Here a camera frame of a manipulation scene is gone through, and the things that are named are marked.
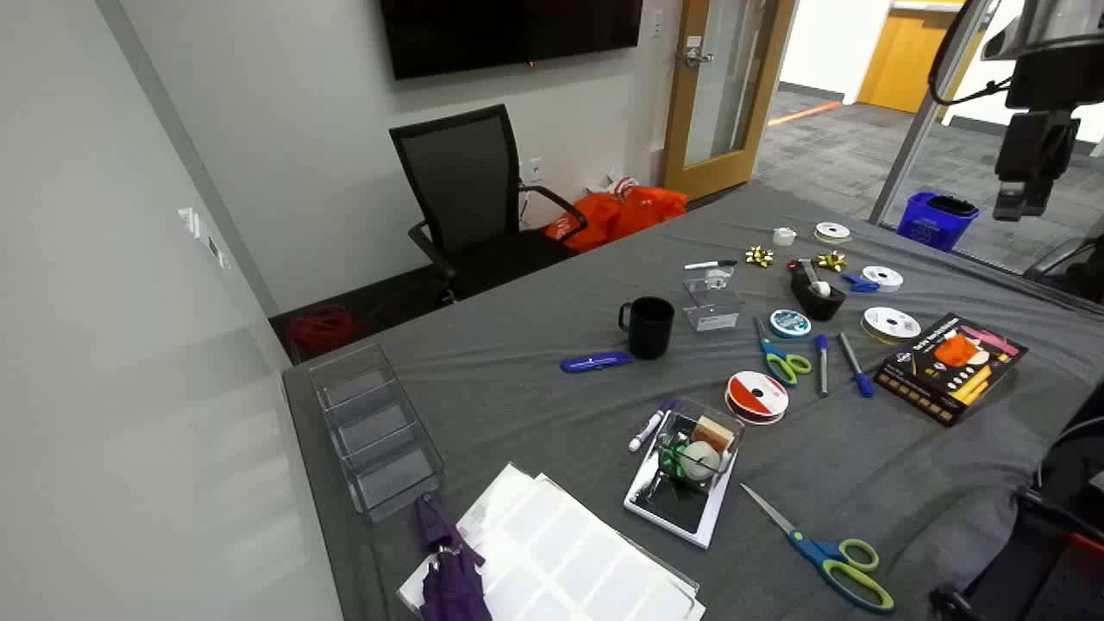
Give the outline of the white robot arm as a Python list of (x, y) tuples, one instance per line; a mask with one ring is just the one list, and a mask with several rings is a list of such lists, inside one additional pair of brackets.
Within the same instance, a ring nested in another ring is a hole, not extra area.
[(1025, 0), (984, 56), (1009, 62), (1006, 80), (971, 88), (971, 101), (1000, 92), (1009, 110), (994, 218), (1039, 218), (1074, 160), (1077, 108), (1104, 101), (1104, 0)]

